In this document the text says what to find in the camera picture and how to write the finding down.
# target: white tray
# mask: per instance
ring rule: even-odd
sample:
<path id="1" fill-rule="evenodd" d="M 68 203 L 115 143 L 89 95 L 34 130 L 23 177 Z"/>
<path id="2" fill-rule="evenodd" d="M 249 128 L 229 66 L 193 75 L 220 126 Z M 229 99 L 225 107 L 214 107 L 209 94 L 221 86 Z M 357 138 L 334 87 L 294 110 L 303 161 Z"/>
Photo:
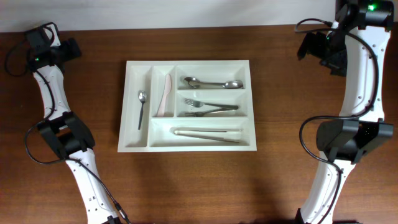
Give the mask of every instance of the white tray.
<path id="1" fill-rule="evenodd" d="M 165 76 L 171 75 L 172 91 L 165 117 L 156 113 L 162 99 Z M 191 89 L 182 81 L 195 77 L 203 82 L 241 80 L 243 88 Z M 147 92 L 141 130 L 138 130 L 141 102 L 138 91 Z M 183 103 L 191 98 L 209 103 L 239 105 L 236 111 L 186 118 L 183 112 L 206 111 L 212 106 L 192 108 Z M 175 128 L 240 129 L 240 143 L 190 138 L 173 134 Z M 256 134 L 248 60 L 225 61 L 127 61 L 118 152 L 256 151 Z"/>

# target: metal fork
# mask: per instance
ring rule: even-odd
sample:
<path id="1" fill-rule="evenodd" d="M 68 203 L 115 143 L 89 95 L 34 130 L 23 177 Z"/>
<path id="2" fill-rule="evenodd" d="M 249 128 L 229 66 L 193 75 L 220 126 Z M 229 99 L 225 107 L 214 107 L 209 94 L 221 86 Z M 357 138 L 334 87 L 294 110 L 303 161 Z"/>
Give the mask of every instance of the metal fork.
<path id="1" fill-rule="evenodd" d="M 219 112 L 224 112 L 224 111 L 231 111 L 231 110 L 230 109 L 226 109 L 226 108 L 221 108 L 221 109 L 208 110 L 208 111 L 186 112 L 185 116 L 186 117 L 203 117 L 206 114 L 219 113 Z"/>
<path id="2" fill-rule="evenodd" d="M 238 105 L 221 105 L 221 104 L 216 104 L 216 103 L 204 103 L 201 101 L 197 100 L 191 100 L 191 99 L 184 99 L 184 103 L 196 108 L 202 107 L 203 105 L 208 105 L 208 106 L 217 106 L 219 108 L 224 108 L 224 109 L 229 109 L 229 110 L 237 110 L 239 109 Z"/>

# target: spoon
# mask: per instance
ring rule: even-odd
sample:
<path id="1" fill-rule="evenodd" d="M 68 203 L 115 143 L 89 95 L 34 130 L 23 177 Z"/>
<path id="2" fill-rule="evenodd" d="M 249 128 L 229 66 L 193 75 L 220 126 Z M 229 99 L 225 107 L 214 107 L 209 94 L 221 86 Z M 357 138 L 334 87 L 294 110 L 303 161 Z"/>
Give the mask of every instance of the spoon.
<path id="1" fill-rule="evenodd" d="M 199 79 L 195 77 L 185 77 L 184 82 L 191 86 L 192 88 L 199 88 L 201 85 L 213 85 L 220 86 L 224 89 L 237 89 L 242 88 L 243 83 L 241 80 L 228 81 L 226 83 L 212 83 L 212 82 L 201 82 Z"/>
<path id="2" fill-rule="evenodd" d="M 141 112 L 139 113 L 139 123 L 138 123 L 138 130 L 140 130 L 142 114 L 144 113 L 144 103 L 147 101 L 147 93 L 144 90 L 138 91 L 138 99 L 141 102 Z"/>

